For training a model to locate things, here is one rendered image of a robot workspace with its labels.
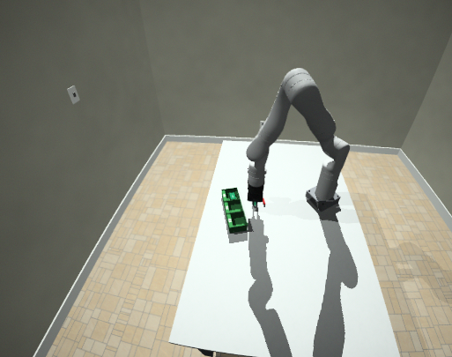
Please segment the green bin rack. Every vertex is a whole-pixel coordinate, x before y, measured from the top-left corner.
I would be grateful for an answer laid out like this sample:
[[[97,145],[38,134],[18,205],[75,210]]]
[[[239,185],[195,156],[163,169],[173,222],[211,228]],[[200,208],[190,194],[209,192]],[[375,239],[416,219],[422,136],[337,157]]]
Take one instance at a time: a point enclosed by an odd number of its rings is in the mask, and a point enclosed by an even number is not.
[[[221,190],[221,192],[226,212],[226,220],[229,233],[231,234],[242,231],[248,231],[248,222],[246,220],[246,216],[242,208],[238,189],[237,188],[223,189]],[[233,192],[236,199],[231,200],[229,197],[229,193]]]

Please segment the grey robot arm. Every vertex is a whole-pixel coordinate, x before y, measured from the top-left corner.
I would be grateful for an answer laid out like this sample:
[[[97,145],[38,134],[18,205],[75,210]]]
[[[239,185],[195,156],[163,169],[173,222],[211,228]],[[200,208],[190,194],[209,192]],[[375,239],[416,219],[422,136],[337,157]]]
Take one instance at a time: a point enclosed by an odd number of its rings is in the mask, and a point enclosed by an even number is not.
[[[268,118],[246,150],[247,158],[250,160],[248,173],[254,178],[264,176],[270,146],[283,131],[291,105],[306,119],[308,128],[317,140],[324,141],[319,141],[321,148],[331,157],[323,162],[315,189],[315,195],[318,198],[329,200],[334,197],[337,190],[337,180],[350,146],[340,138],[332,136],[336,131],[335,122],[322,103],[316,83],[304,69],[294,69],[286,74]],[[325,141],[325,139],[328,140]]]

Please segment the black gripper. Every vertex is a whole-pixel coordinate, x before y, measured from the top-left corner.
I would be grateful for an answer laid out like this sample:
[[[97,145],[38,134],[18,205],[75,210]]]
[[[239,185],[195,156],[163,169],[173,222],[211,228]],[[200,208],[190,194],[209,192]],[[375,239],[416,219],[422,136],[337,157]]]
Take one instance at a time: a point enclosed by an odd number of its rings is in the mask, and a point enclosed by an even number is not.
[[[265,175],[260,178],[254,178],[248,174],[248,196],[247,200],[252,202],[262,203],[263,201],[263,188],[265,184]],[[259,195],[260,194],[260,195]],[[256,203],[256,205],[257,205]]]

